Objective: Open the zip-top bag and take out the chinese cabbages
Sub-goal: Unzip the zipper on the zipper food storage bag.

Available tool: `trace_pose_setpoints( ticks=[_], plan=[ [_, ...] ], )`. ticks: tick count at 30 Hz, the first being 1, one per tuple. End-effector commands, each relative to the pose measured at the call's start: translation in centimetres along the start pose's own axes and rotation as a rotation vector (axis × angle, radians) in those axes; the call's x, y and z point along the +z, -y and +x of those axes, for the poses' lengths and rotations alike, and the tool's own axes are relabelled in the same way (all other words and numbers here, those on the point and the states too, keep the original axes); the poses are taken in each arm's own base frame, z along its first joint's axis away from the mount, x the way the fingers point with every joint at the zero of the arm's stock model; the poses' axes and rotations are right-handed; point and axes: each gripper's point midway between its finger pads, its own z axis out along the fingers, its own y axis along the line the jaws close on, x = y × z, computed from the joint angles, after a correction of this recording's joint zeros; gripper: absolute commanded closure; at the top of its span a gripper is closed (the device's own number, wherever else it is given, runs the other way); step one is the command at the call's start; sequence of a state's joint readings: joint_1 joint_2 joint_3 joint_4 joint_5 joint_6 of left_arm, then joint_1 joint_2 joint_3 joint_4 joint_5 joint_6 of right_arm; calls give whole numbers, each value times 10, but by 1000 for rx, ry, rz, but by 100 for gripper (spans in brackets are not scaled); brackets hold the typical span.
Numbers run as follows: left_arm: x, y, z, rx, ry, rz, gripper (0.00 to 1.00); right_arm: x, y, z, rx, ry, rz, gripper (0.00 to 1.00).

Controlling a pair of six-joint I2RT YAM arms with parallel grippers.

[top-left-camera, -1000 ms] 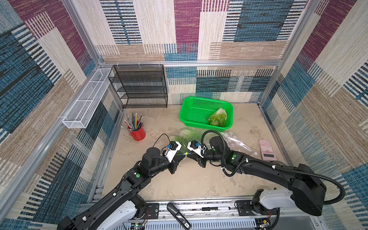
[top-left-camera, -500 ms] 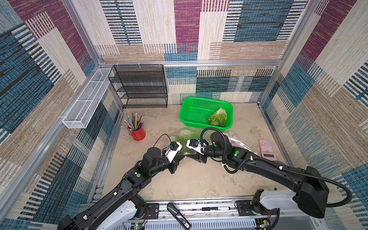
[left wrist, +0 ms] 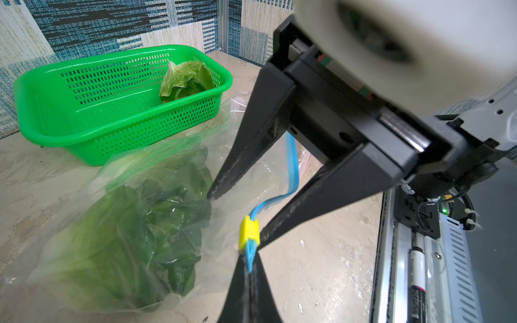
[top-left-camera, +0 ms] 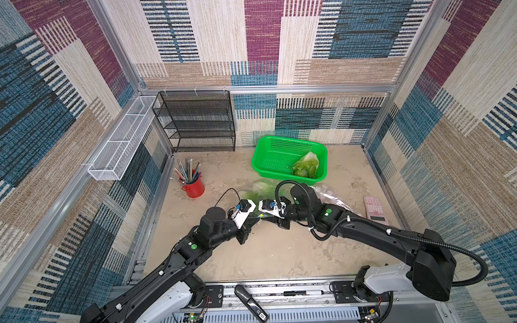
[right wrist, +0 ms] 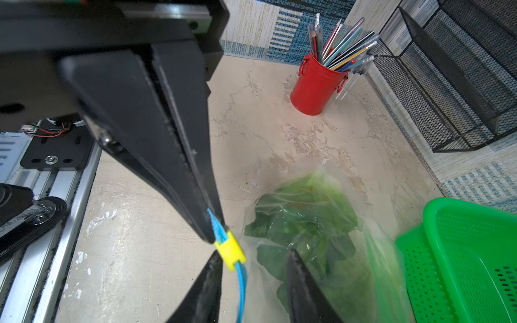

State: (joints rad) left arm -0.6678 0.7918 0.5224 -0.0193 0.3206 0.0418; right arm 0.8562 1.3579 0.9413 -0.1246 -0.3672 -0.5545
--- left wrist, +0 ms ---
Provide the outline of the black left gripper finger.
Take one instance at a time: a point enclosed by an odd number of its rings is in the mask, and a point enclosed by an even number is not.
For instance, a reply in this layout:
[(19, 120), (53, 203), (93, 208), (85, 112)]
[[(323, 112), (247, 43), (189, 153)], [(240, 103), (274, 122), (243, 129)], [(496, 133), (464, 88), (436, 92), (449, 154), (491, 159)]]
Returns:
[(260, 255), (249, 270), (245, 253), (240, 253), (219, 322), (281, 322)]

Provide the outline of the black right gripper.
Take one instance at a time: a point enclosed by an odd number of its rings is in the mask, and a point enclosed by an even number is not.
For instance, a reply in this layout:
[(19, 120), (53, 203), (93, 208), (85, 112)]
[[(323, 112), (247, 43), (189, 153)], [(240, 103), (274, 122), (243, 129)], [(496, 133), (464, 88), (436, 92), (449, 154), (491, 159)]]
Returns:
[(273, 55), (258, 74), (237, 136), (207, 198), (219, 199), (284, 133), (324, 164), (262, 229), (261, 248), (311, 219), (414, 175), (443, 172), (464, 139), (436, 117), (418, 118), (353, 90), (288, 17), (273, 34)]

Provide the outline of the clear blue-zip bag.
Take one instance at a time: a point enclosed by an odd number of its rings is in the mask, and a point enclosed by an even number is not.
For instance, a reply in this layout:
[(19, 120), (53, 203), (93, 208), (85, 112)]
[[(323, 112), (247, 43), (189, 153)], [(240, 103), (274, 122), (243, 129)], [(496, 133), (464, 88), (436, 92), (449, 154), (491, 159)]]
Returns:
[(237, 94), (207, 124), (111, 157), (3, 271), (1, 321), (133, 322), (225, 288), (241, 223), (296, 192), (311, 158), (286, 133), (209, 200), (248, 101)]

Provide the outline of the chinese cabbage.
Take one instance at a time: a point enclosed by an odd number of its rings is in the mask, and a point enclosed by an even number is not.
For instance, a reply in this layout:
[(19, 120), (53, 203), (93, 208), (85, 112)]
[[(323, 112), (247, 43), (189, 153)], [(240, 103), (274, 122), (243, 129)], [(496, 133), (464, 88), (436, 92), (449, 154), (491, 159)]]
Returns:
[(160, 101), (165, 104), (215, 87), (204, 63), (187, 61), (177, 65), (170, 61), (160, 86)]

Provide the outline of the polka dot zip-top bag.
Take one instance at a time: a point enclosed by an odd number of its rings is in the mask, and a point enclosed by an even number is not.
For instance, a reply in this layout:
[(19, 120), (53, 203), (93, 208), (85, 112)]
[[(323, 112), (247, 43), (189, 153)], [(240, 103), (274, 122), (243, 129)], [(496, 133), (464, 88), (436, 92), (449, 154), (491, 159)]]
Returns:
[[(229, 99), (228, 102), (230, 103), (230, 109), (237, 117), (244, 116), (246, 107), (248, 106), (250, 100), (250, 96), (251, 91), (238, 91)], [(295, 144), (298, 156), (299, 176), (300, 179), (302, 179), (312, 159), (312, 155), (298, 141), (295, 141)]]

